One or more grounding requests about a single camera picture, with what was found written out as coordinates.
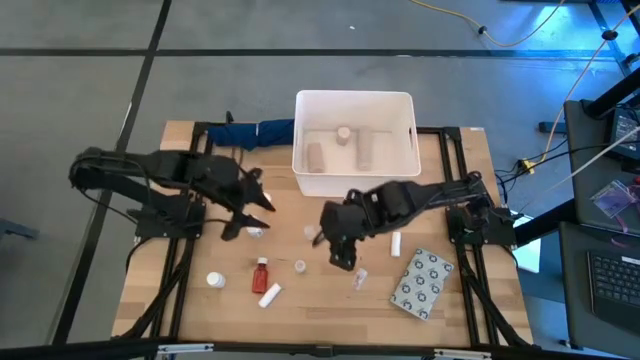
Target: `wooden table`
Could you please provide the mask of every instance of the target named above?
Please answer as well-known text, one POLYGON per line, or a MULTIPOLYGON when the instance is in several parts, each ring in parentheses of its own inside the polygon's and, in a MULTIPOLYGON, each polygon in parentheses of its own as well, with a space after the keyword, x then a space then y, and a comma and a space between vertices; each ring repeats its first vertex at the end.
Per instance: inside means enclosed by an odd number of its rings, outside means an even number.
MULTIPOLYGON (((193 122, 167 122, 161 149, 188 149, 193 122)), ((486 135, 480 128, 464 128, 462 140, 469 171, 478 170, 494 201, 500 203, 486 135)), ((420 135, 422 174, 419 183, 444 181, 439 142, 435 135, 420 135)), ((228 149, 216 148, 216 154, 228 149)), ((454 177, 457 163, 450 144, 454 177)), ((324 198, 303 197, 291 170, 288 146, 245 152, 243 167, 264 170, 264 189, 277 209, 268 213, 255 206, 246 212, 265 220, 271 229, 261 238, 242 231, 237 239, 222 241, 222 225, 209 223, 197 240, 186 293, 180 340, 207 342, 251 342, 284 344, 469 346, 466 316, 458 271, 446 280, 428 321, 421 321, 389 302, 416 248, 424 248, 457 263, 448 241, 444 210, 426 211, 402 231, 402 253, 392 258, 390 234, 358 242, 358 263, 369 273, 359 291, 352 288, 354 272, 329 264, 328 244, 312 249, 304 235, 307 225, 317 225, 324 198), (252 274, 260 256, 269 259, 269 282, 278 282, 282 292, 262 309, 260 295, 251 292, 252 274), (294 271, 302 259, 306 273, 294 271), (207 285, 211 271, 224 274, 223 289, 207 285)), ((207 218, 229 215, 218 206, 208 206, 207 218)), ((131 260, 113 335, 128 330, 158 291, 168 241, 152 240, 131 260)), ((531 342, 518 275, 511 257, 497 246, 484 247, 491 297, 518 334, 531 342)), ((481 341, 486 342, 482 306, 475 299, 481 341)), ((173 298, 167 302, 161 334, 168 334, 173 298)))

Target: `white tube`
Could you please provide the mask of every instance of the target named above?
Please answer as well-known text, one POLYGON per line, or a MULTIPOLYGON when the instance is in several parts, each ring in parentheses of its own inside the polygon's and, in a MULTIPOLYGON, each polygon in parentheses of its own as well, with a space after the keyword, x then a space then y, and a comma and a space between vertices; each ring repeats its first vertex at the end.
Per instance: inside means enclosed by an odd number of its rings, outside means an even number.
POLYGON ((260 307, 263 309, 269 306, 276 295, 278 295, 280 290, 282 290, 282 288, 280 287, 280 285, 278 285, 278 283, 271 285, 269 290, 264 293, 264 296, 262 296, 262 299, 260 299, 260 301, 258 302, 258 305, 260 305, 260 307))
POLYGON ((399 231, 394 231, 391 235, 391 256, 400 257, 400 243, 402 241, 402 234, 399 231))

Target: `white object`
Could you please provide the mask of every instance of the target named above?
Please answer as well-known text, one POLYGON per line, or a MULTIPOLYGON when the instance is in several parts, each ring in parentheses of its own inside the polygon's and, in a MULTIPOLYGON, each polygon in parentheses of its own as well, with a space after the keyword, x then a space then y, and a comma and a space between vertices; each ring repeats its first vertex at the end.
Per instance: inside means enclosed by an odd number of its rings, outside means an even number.
POLYGON ((402 241, 402 234, 399 231, 394 231, 391 234, 391 256, 400 257, 400 243, 402 241))
POLYGON ((227 279, 224 276, 217 272, 211 272, 207 275, 207 284, 211 287, 222 288, 224 284, 227 282, 227 279))
POLYGON ((358 149, 356 166, 360 171, 370 171, 373 163, 373 131, 368 126, 358 130, 358 149))
POLYGON ((271 302, 276 297, 276 295, 278 295, 280 290, 282 290, 282 287, 280 287, 278 283, 271 285, 269 290, 267 290, 267 292, 264 293, 264 295, 262 296, 262 299, 260 299, 260 301, 258 302, 258 305, 260 305, 261 308, 266 308, 267 306, 269 306, 269 304, 271 304, 271 302))
POLYGON ((247 232, 249 233, 249 236, 251 236, 252 238, 256 238, 256 239, 261 237, 262 235, 264 235, 264 229, 253 227, 253 226, 247 227, 247 232))
POLYGON ((311 241, 315 239, 316 235, 318 235, 318 230, 316 230, 315 226, 307 225, 304 227, 304 236, 307 238, 307 240, 311 241))
POLYGON ((351 130, 346 126, 340 126, 336 134, 336 142, 338 145, 345 146, 351 137, 351 130))
POLYGON ((364 280, 367 278, 367 275, 369 275, 367 270, 363 268, 358 269, 356 276, 353 278, 353 288, 355 290, 360 290, 362 283, 364 283, 364 280))
POLYGON ((344 197, 391 180, 410 180, 420 174, 420 152, 411 95, 383 91, 303 90, 296 96, 293 172, 305 196, 344 197), (375 146, 371 170, 357 167, 357 141, 336 142, 336 129, 371 129, 375 146), (320 143, 324 172, 312 173, 307 144, 320 143))
POLYGON ((298 274, 302 274, 307 269, 307 264, 302 260, 298 260, 296 261, 294 267, 298 274))

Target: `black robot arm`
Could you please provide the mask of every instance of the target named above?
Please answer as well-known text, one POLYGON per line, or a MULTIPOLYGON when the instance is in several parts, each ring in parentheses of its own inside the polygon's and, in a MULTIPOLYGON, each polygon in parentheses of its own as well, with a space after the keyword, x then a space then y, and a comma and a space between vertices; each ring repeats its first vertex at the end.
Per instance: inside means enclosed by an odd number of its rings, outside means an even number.
POLYGON ((261 174, 258 168, 245 171, 224 156, 166 150, 122 154, 92 147, 76 157, 69 180, 83 193, 88 189, 111 190, 142 203, 142 209, 127 211, 137 220, 136 235, 141 237, 199 236, 205 206, 198 198, 205 197, 232 213, 221 235, 223 240, 231 240, 244 226, 269 227, 243 214, 249 203, 275 211, 258 182, 261 174), (131 177, 142 177, 146 184, 131 177), (165 195, 152 189, 151 181, 164 188, 191 190, 197 196, 165 195))
POLYGON ((463 202, 469 202, 467 227, 482 230, 493 203, 478 172, 439 184, 391 181, 364 193, 350 190, 342 204, 325 203, 320 217, 322 231, 313 245, 328 240, 331 264, 352 270, 356 263, 356 240, 401 228, 425 210, 463 202))

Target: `gray floor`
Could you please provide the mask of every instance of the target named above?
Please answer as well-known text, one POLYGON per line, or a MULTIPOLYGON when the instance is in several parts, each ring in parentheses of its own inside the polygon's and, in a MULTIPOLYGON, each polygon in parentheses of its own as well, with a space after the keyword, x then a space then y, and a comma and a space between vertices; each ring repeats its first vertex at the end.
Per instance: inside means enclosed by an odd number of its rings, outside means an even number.
MULTIPOLYGON (((551 10, 540 4, 483 0, 437 2, 487 24, 513 41, 551 10)), ((0 47, 145 48, 161 1, 6 0, 0 47)), ((624 11, 600 5, 610 25, 624 11)), ((520 50, 595 49, 601 41, 586 5, 563 7, 520 50)), ((639 51, 630 24, 620 47, 639 51)), ((464 21, 408 1, 174 1, 161 48, 493 48, 464 21)), ((129 151, 157 148, 166 120, 292 117, 301 89, 397 90, 411 93, 419 125, 487 129, 496 168, 546 145, 536 131, 552 121, 584 60, 495 58, 227 57, 156 58, 129 151)), ((40 229, 37 241, 0 242, 0 347, 42 344, 81 245, 93 205, 70 189, 67 170, 90 145, 111 148, 118 138, 142 58, 0 57, 0 217, 40 229)), ((615 62, 597 61, 573 96, 593 98, 622 78, 615 62)), ((568 159, 519 180, 510 205, 519 209, 569 173, 568 159)), ((564 186, 527 208, 537 215, 570 198, 564 186)), ((118 208, 129 203, 115 198, 118 208)), ((110 334, 131 247, 132 226, 109 214, 70 340, 110 334)), ((563 308, 527 298, 537 343, 559 349, 547 319, 563 326, 563 308)), ((217 355, 234 358, 240 355, 217 355)), ((281 358, 263 355, 262 359, 281 358)))

